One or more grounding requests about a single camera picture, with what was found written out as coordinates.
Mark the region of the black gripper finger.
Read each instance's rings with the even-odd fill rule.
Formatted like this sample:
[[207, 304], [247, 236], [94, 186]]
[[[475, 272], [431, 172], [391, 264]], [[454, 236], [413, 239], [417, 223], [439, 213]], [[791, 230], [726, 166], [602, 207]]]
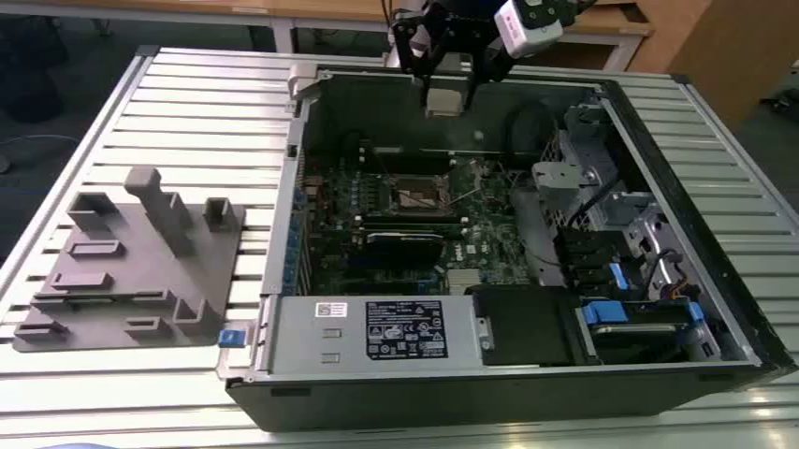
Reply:
[[391, 22], [391, 33], [401, 70], [419, 81], [419, 101], [426, 108], [433, 75], [445, 55], [439, 47], [439, 30], [425, 16], [397, 16]]
[[467, 34], [463, 52], [471, 56], [471, 73], [467, 81], [467, 94], [463, 110], [473, 106], [481, 84], [505, 80], [515, 59], [505, 49], [499, 30], [494, 25], [477, 29]]

